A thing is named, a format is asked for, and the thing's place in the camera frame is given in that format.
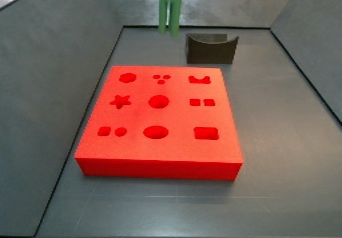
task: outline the black shape object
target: black shape object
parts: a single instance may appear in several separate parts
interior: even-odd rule
[[[232,64],[237,41],[227,34],[187,34],[187,63]]]

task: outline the shape sorter board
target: shape sorter board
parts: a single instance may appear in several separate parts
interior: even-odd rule
[[[74,159],[85,175],[233,180],[243,157],[220,69],[114,66]]]

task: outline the rectangular hole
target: rectangular hole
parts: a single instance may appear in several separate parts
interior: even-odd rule
[[[217,140],[219,132],[215,127],[195,127],[195,139]]]

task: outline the green pole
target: green pole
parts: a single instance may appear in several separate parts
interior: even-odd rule
[[[170,0],[169,30],[170,30],[172,36],[177,36],[178,34],[180,7],[181,7],[181,0]]]
[[[168,5],[168,0],[158,0],[158,27],[157,27],[157,30],[161,34],[165,33],[166,5]]]

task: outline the gray floor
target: gray floor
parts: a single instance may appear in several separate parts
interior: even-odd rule
[[[236,181],[84,177],[70,155],[40,237],[342,235],[340,126],[269,31],[124,29],[109,66],[185,65],[197,32],[240,36],[220,66],[245,161]]]

